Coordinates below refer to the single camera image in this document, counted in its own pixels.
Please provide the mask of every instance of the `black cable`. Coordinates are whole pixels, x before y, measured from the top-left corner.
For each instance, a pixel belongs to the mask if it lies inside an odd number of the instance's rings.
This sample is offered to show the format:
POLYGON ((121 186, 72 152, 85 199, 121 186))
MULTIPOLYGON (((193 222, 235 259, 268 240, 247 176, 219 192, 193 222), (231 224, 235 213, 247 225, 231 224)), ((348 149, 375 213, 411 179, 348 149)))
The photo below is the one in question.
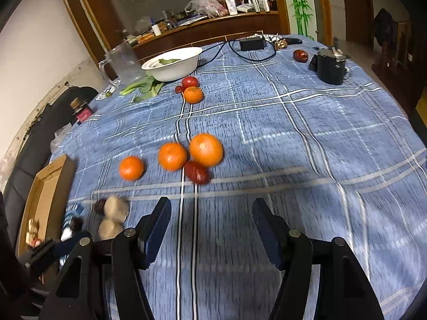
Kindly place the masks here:
MULTIPOLYGON (((244 59, 244 60, 247 60, 247 61, 251 61, 251 62, 253 62, 253 63, 261 63, 261 62, 263 62, 263 61, 267 61, 267 60, 270 60, 270 59, 272 59, 273 57, 275 57, 276 56, 276 48, 274 47, 274 44, 272 44, 270 41, 267 41, 265 38, 263 38, 264 39, 264 41, 265 42, 267 42, 267 43, 269 43, 269 44, 271 44, 272 45, 272 47, 273 47, 273 50, 274 50, 274 53, 272 54, 272 55, 269 55, 269 56, 267 56, 267 57, 265 57, 265 58, 263 58, 263 59, 250 59, 250 58, 248 58, 248 57, 244 57, 243 55, 240 55, 234 48, 233 48, 233 46, 232 46, 232 43, 231 42, 236 42, 236 41, 238 41, 237 39, 229 39, 228 41, 224 41, 223 43, 222 43, 222 45, 219 47, 219 50, 217 51, 217 53, 214 55, 214 57, 212 58, 212 59, 210 59, 208 62, 206 62, 206 63, 203 63, 203 64, 201 64, 201 65, 198 65, 197 66, 197 68, 199 68, 199 67, 202 67, 202 66, 204 66, 204 65, 207 65, 208 63, 210 63, 210 62, 212 62, 212 61, 214 61, 215 59, 216 59, 216 57, 218 56, 218 54, 219 54, 219 52, 221 52, 221 50, 222 50, 222 48, 224 48, 224 46, 226 45, 226 44, 228 44, 229 45, 229 47, 230 47, 230 49, 232 50, 232 52, 234 52, 239 58, 241 58, 241 59, 244 59)), ((216 44, 215 46, 212 46, 212 47, 210 47, 210 48, 208 48, 208 49, 205 49, 204 51, 202 51, 202 53, 204 53, 205 51, 208 51, 208 50, 210 50, 210 49, 212 49, 212 48, 215 48, 215 47, 217 47, 218 46, 218 44, 216 44)))

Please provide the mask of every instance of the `bamboo decal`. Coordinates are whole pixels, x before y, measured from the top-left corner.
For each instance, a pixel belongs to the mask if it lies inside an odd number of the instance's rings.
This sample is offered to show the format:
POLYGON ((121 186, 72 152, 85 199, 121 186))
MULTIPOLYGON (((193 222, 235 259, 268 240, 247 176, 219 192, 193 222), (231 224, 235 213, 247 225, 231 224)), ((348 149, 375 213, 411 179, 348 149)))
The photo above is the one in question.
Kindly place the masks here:
POLYGON ((310 11, 313 11, 313 9, 308 4, 307 0, 292 0, 291 6, 293 6, 295 9, 295 14, 293 17, 296 20, 298 35, 305 35, 313 39, 308 34, 308 22, 311 21, 311 17, 313 16, 310 11))

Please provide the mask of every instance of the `metal bolt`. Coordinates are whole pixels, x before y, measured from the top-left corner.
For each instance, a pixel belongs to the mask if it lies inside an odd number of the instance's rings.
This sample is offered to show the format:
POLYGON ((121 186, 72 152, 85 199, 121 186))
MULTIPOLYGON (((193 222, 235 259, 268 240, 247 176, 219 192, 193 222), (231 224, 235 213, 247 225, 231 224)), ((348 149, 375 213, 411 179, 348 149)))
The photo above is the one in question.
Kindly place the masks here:
POLYGON ((84 247, 85 245, 88 245, 90 243, 90 238, 88 237, 83 237, 82 239, 80 239, 80 245, 82 247, 84 247))
POLYGON ((289 235, 295 238, 298 238, 301 236, 301 232, 299 232, 297 229, 289 230, 289 235))
POLYGON ((132 237, 134 234, 136 234, 136 231, 133 227, 126 229, 124 232, 126 237, 132 237))
POLYGON ((335 244, 336 244, 336 245, 343 246, 343 245, 345 244, 345 240, 344 240, 344 238, 341 238, 341 237, 337 237, 337 238, 335 238, 335 239, 334 239, 334 241, 335 241, 335 244))

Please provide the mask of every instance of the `cardboard box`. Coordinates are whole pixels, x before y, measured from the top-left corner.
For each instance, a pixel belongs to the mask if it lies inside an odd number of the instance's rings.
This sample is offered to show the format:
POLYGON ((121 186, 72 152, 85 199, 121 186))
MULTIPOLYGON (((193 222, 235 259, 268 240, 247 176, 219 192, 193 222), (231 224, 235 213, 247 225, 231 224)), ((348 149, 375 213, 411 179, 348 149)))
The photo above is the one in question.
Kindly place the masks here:
POLYGON ((62 220, 73 182, 76 163, 67 155, 53 160, 34 178, 22 216, 18 235, 18 256, 28 251, 25 243, 28 220, 39 221, 38 238, 60 239, 62 220))

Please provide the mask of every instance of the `pink label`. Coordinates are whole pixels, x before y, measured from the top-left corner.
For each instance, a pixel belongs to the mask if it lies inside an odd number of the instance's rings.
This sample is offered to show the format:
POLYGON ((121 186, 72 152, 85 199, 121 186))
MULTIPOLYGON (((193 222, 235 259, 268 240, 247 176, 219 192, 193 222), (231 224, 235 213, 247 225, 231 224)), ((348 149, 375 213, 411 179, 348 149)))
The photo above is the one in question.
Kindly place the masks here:
POLYGON ((89 108, 85 108, 83 109, 79 114, 77 114, 77 119, 80 120, 81 122, 84 122, 85 120, 87 120, 91 115, 92 115, 92 111, 89 108))

